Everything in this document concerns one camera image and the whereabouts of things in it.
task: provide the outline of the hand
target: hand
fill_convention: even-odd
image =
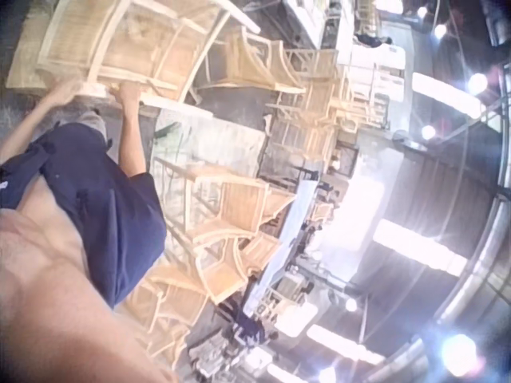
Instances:
[[[43,102],[50,108],[66,105],[77,95],[81,84],[77,77],[61,81],[43,98]]]
[[[137,111],[141,100],[141,86],[136,82],[123,82],[114,93],[125,111]]]

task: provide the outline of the shirtless man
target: shirtless man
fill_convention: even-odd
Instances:
[[[119,165],[93,112],[30,144],[81,84],[61,83],[0,145],[2,381],[163,382],[112,307],[164,247],[138,124],[140,90],[121,85]]]

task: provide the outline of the fluorescent light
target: fluorescent light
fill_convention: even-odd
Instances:
[[[380,220],[373,240],[408,259],[413,259],[435,270],[445,271],[455,277],[461,275],[467,263],[467,259],[433,239],[423,237],[386,219]]]
[[[441,40],[447,33],[447,27],[443,24],[438,24],[437,26],[435,26],[434,28],[434,36],[438,39],[438,40]]]
[[[301,306],[288,306],[277,317],[275,328],[290,338],[298,337],[318,313],[318,307],[305,302]]]
[[[425,6],[421,6],[421,7],[417,10],[417,15],[418,15],[420,18],[425,18],[427,14],[428,14],[428,9],[427,9]]]
[[[475,73],[467,84],[470,94],[474,96],[481,92],[484,92],[488,88],[488,79],[484,74]]]
[[[335,383],[337,377],[335,376],[335,369],[328,367],[322,370],[318,376],[319,383]]]
[[[475,342],[463,334],[447,339],[442,346],[442,360],[455,377],[464,377],[478,365]]]
[[[392,14],[402,14],[402,1],[401,0],[376,0],[376,9],[385,10]]]
[[[264,369],[273,361],[273,356],[260,347],[255,347],[245,357],[245,363],[253,369]]]
[[[370,352],[364,345],[359,345],[318,325],[312,325],[307,331],[307,336],[313,341],[353,361],[360,360],[377,365],[385,360],[382,355]]]
[[[431,125],[426,125],[424,128],[422,128],[422,138],[424,140],[431,140],[436,135],[437,135],[437,131]]]
[[[282,381],[282,383],[307,383],[304,379],[300,379],[299,377],[293,375],[292,373],[289,373],[284,369],[281,369],[280,367],[274,365],[273,363],[268,365],[267,371],[275,379]]]
[[[348,298],[346,300],[346,310],[348,310],[351,313],[354,313],[357,310],[357,301],[355,301],[353,298]]]
[[[412,76],[412,89],[471,118],[478,118],[486,110],[486,107],[471,94],[421,73],[414,73]]]

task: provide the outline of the unfinished wooden chair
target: unfinished wooden chair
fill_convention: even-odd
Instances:
[[[153,171],[163,183],[157,189],[165,218],[193,246],[259,230],[269,188],[262,180],[219,165],[180,167],[159,158]]]
[[[177,265],[161,260],[132,292],[126,306],[151,332],[158,318],[194,326],[207,301],[207,293],[199,283]]]
[[[136,81],[145,87],[143,103],[176,109],[229,16],[260,31],[228,0],[60,0],[53,12],[37,3],[24,25],[8,88],[45,89],[40,71],[81,75],[86,86],[80,94],[92,97],[107,97],[106,89],[121,81]]]
[[[264,204],[263,218],[261,223],[275,219],[287,205],[296,199],[296,194],[270,186]]]
[[[138,339],[150,357],[162,356],[175,369],[180,354],[186,348],[188,334],[190,329],[182,323],[158,321],[152,333],[141,334]]]
[[[202,88],[251,86],[284,93],[304,92],[281,41],[250,34],[242,26],[226,37],[225,56],[225,78]]]
[[[332,147],[336,128],[307,128],[278,120],[270,142],[306,160],[324,161]]]
[[[246,286],[248,279],[240,263],[238,239],[223,238],[216,243],[194,246],[178,229],[169,227],[176,242],[166,251],[179,265],[188,280],[199,286],[216,305]],[[153,282],[164,282],[176,273],[167,267],[156,267],[150,274]]]
[[[185,338],[190,333],[190,329],[186,325],[159,318],[155,321],[152,331],[149,332],[147,328],[141,326],[139,322],[133,321],[126,314],[117,313],[117,316],[150,358],[163,357],[171,368],[175,369],[180,353],[186,348]]]
[[[311,211],[309,220],[311,222],[326,221],[332,214],[334,205],[332,203],[316,202]]]
[[[324,126],[337,124],[332,109],[351,96],[348,71],[336,65],[330,77],[310,79],[303,82],[306,92],[303,95],[289,97],[280,94],[275,104],[267,104],[279,112],[279,118],[296,124]]]
[[[248,277],[263,271],[273,255],[280,249],[280,245],[277,238],[259,231],[240,252],[244,274]]]
[[[293,69],[303,79],[335,75],[339,55],[336,49],[286,49],[285,52]]]

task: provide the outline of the skin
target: skin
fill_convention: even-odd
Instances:
[[[66,81],[44,97],[0,146],[2,162],[23,153],[39,122],[80,88]],[[136,85],[121,85],[121,169],[145,172]],[[165,382],[129,328],[87,277],[80,235],[37,176],[16,211],[0,210],[2,368],[15,381]]]

